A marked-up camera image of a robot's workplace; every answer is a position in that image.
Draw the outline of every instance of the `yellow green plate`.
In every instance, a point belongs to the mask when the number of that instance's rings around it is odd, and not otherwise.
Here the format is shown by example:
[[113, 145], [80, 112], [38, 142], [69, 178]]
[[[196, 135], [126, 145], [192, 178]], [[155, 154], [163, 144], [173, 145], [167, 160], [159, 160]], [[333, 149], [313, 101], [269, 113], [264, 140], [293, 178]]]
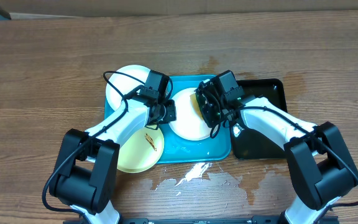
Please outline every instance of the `yellow green plate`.
[[[146, 140], [148, 134], [156, 148]], [[164, 149], [164, 136], [160, 129], [142, 128], [135, 132], [120, 148], [117, 169], [127, 173], [143, 172], [157, 163]]]

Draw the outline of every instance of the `wooden table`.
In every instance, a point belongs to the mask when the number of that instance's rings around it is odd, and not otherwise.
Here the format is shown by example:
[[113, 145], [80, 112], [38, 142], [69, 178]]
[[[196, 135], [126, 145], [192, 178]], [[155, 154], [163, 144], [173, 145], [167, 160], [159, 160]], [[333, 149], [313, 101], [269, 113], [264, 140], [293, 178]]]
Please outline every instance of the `wooden table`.
[[[358, 11], [0, 22], [0, 223], [76, 217], [45, 209], [42, 187], [65, 132], [102, 121], [101, 74], [128, 64], [168, 75], [231, 69], [238, 79], [279, 78], [289, 112], [336, 124], [358, 167]], [[294, 198], [284, 160], [231, 154], [211, 165], [178, 187], [194, 164], [118, 172], [114, 206], [125, 217], [248, 217], [279, 214]], [[342, 199], [355, 200], [358, 189]], [[358, 207], [334, 214], [358, 223]]]

